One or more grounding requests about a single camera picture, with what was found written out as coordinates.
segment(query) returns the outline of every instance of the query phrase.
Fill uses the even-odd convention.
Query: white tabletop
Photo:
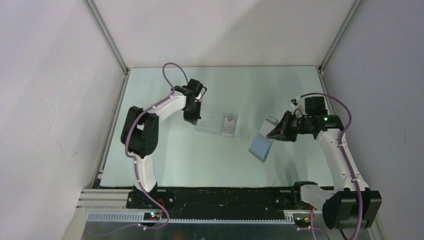
[[[296,181],[332,186],[324,154],[311,135],[296,142],[274,141],[265,162],[248,152],[267,116],[281,119],[297,95],[323,92],[314,66],[188,67],[189,79],[207,87],[202,109],[237,114],[234,137],[196,131],[178,111],[159,126],[153,168],[161,187],[281,187]],[[167,68],[174,85],[185,84],[177,68]],[[128,109],[147,107],[170,87],[161,68],[131,69],[100,185],[129,187],[135,182],[132,161],[120,136]]]

